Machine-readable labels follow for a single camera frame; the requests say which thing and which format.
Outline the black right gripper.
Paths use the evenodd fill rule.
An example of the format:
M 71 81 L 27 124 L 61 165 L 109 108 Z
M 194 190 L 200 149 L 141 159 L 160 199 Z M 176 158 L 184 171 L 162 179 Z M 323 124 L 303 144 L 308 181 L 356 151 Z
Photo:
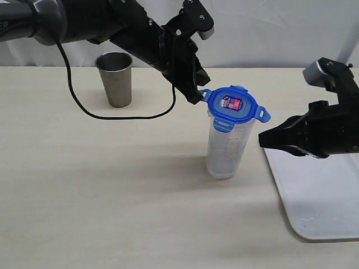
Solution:
M 288 118 L 279 126 L 261 132 L 259 145 L 296 157 L 326 159 L 330 155 L 358 153 L 358 104 L 309 103 L 304 115 Z

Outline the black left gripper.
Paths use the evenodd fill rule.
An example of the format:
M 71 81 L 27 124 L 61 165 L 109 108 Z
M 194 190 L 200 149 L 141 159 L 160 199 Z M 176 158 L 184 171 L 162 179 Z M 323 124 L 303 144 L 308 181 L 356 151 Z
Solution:
M 192 40 L 197 32 L 194 24 L 165 24 L 159 38 L 162 75 L 195 105 L 203 99 L 197 86 L 205 86 L 210 77 L 203 69 Z

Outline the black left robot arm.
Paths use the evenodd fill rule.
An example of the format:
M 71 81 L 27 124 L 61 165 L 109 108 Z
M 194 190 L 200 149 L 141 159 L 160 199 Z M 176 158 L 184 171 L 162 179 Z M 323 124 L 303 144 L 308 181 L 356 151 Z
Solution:
M 150 65 L 191 104 L 210 81 L 192 40 L 214 32 L 200 1 L 183 1 L 177 15 L 159 25 L 137 1 L 2 1 L 1 41 L 34 38 L 43 45 L 109 41 Z

